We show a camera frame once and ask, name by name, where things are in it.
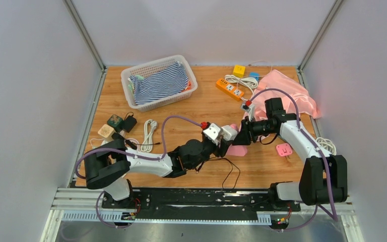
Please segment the white tiger cube socket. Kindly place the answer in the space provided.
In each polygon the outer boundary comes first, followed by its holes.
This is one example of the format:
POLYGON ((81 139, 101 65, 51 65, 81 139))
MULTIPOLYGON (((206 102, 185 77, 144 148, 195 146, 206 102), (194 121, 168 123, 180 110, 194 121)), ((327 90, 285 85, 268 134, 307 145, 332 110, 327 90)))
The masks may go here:
POLYGON ((222 139, 225 141, 233 141, 238 135, 238 130, 229 125, 222 126, 221 130, 222 139))

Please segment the pink plug adapter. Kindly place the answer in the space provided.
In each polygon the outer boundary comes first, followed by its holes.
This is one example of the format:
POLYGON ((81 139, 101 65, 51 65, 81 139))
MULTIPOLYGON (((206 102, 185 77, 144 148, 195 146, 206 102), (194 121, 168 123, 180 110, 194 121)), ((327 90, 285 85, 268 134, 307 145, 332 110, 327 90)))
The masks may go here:
POLYGON ((278 144, 276 146, 277 154, 281 157, 290 156, 293 154, 292 147, 288 143, 278 144))

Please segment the yellow cube socket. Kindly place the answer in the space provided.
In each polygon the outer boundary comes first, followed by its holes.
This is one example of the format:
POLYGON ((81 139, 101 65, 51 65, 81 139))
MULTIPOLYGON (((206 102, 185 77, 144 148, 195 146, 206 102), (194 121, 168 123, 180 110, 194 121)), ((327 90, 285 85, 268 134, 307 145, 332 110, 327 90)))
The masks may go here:
POLYGON ((244 77, 245 69, 246 69, 245 66, 235 65, 233 68, 232 75, 234 75, 238 78, 242 78, 242 77, 244 77))

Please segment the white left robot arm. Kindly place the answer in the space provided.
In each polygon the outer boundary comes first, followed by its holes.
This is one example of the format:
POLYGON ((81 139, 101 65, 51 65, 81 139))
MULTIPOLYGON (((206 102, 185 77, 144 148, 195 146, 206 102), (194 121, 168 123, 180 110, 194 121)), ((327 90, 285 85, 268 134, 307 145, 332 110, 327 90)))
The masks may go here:
POLYGON ((122 208, 134 203, 131 182, 124 178, 128 173, 148 173, 159 177, 177 178, 188 170, 198 168, 211 155, 223 157, 230 141, 216 145, 211 140, 191 139, 166 154, 140 152, 127 147, 122 140, 114 140, 87 152, 83 157, 86 187, 102 189, 122 208))

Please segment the pink triangular socket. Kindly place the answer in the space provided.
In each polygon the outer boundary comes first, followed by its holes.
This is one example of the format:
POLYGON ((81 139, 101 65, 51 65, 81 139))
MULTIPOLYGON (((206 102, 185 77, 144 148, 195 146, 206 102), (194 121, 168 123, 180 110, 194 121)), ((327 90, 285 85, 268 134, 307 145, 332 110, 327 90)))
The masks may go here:
MULTIPOLYGON (((225 125, 222 127, 225 131, 228 131, 232 137, 235 137, 239 133, 239 129, 236 124, 225 125)), ((227 152, 226 156, 245 156, 247 154, 247 147, 242 145, 233 146, 231 145, 227 152)))

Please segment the orange USB power strip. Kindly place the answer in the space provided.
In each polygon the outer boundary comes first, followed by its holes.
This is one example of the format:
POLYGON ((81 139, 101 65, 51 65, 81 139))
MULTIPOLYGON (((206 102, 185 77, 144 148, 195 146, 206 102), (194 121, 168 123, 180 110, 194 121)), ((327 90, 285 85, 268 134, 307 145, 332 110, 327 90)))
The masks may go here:
POLYGON ((243 91, 224 79, 217 80, 216 87, 236 101, 240 101, 244 95, 243 91))

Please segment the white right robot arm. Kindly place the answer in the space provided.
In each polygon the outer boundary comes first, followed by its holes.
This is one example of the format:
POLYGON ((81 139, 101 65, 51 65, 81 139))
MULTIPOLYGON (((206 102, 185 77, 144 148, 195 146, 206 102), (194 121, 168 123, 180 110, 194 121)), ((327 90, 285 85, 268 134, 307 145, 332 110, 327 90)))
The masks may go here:
POLYGON ((266 100, 265 107, 267 119, 255 121, 246 117, 232 144, 247 146, 260 136, 277 134, 304 162, 299 182, 271 184, 267 197, 269 207, 278 211, 288 201, 310 206, 345 202, 348 197, 346 159, 319 145, 304 129, 298 115, 283 109, 281 98, 266 100))

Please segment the blue plug adapter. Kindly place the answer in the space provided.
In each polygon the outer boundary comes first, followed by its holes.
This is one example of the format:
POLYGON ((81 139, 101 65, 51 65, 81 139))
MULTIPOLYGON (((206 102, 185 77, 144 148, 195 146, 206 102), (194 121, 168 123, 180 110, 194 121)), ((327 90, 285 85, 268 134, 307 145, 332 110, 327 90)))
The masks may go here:
POLYGON ((250 72, 250 73, 249 73, 249 76, 250 76, 251 78, 254 78, 257 82, 260 80, 260 75, 259 75, 259 73, 256 73, 256 72, 250 72))

